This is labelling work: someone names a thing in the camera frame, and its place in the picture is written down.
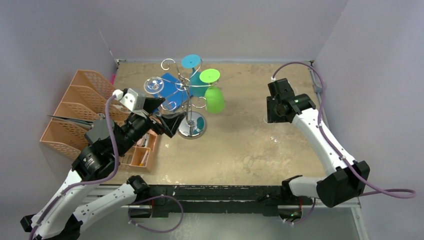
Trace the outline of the clear wine glass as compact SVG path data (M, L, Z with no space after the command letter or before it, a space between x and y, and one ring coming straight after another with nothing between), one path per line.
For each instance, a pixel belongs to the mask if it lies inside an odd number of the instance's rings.
M268 124L268 115L267 114L264 114L262 119L266 124Z
M144 83L144 90L156 98L165 98L160 106L163 111L171 112L175 108L175 104L169 100L172 93L171 85L165 79L157 76L147 79Z
M275 144L279 145L284 140L285 135L285 127L282 123L269 123L269 132L268 132L268 140Z

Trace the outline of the blue plastic wine glass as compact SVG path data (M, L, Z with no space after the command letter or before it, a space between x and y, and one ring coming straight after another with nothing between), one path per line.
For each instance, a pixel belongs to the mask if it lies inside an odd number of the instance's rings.
M189 91L194 97L203 97L208 89L208 84L200 80L200 74L202 73L200 68L202 64L203 60L197 54L186 55L181 61L183 68L192 70L189 78Z

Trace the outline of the green plastic wine glass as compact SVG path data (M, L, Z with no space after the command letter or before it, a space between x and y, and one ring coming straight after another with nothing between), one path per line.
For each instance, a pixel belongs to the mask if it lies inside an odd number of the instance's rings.
M220 76L220 72L215 68L206 69L199 76L201 82L208 84L208 88L203 97L206 99L206 110L213 114L218 114L225 108L224 95L222 91L216 87Z

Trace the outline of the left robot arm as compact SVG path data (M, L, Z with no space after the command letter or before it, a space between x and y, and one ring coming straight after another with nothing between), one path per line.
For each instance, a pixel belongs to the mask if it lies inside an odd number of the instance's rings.
M173 137L185 112L161 114L163 98L132 98L114 93L105 104L104 118L97 119L85 134L88 145L71 165L63 184L36 214L20 223L31 240L76 240L99 219L126 205L153 202L150 186L141 176L131 176L113 192L88 204L85 197L112 179L125 155L148 131Z

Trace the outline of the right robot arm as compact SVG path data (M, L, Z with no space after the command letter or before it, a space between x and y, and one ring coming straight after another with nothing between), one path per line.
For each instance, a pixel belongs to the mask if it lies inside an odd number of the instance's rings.
M305 93L295 95L286 78L267 85L267 122L294 125L312 146L320 160L325 177L296 175L282 181L280 196L288 204L300 197L320 199L329 208L359 197L365 190L370 167L357 161L342 148L325 123L319 121L319 111Z

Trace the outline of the chrome wine glass rack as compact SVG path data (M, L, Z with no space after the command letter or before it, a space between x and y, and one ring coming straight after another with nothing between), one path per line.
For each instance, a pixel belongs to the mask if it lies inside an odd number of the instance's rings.
M172 58L166 58L164 59L160 67L164 71L168 71L170 69L171 64L175 64L176 70L177 70L177 79L180 81L180 85L183 87L183 90L187 92L188 94L188 100L186 103L186 110L182 110L186 113L186 118L181 122L179 125L179 128L177 130L178 134L187 140L194 140L199 137L201 137L205 132L207 128L207 122L205 117L193 109L205 109L207 105L207 100L204 97L197 97L197 102L200 103L201 101L204 101L202 105L195 105L195 103L192 102L191 98L191 92L190 92L190 75L189 76L183 76L181 71L179 70L179 64Z

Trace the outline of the blue square mat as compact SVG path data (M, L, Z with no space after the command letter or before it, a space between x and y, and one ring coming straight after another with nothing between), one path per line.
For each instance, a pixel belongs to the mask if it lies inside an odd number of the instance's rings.
M171 86L172 93L169 96L169 100L171 100L171 102L175 104L175 108L171 112L174 113L179 108L182 111L185 111L189 95L187 94L185 90L183 90L183 87L180 85L181 82L170 73L165 73L164 75L161 76L161 78L168 81Z

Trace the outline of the orange plastic desk organizer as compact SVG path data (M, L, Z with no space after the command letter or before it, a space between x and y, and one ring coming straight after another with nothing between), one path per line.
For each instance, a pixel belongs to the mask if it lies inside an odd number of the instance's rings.
M90 128L66 121L65 118L93 122L105 112L107 98L115 87L100 73L78 70L51 117L40 142L60 152L72 161L88 145L85 133ZM120 160L120 168L150 173L155 164L155 150L159 137L153 131L138 141Z

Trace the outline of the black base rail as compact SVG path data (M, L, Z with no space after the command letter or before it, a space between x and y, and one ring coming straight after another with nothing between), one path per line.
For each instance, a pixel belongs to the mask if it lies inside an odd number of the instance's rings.
M151 185L135 205L146 205L154 218L170 213L261 214L299 219L309 197L290 195L281 185Z

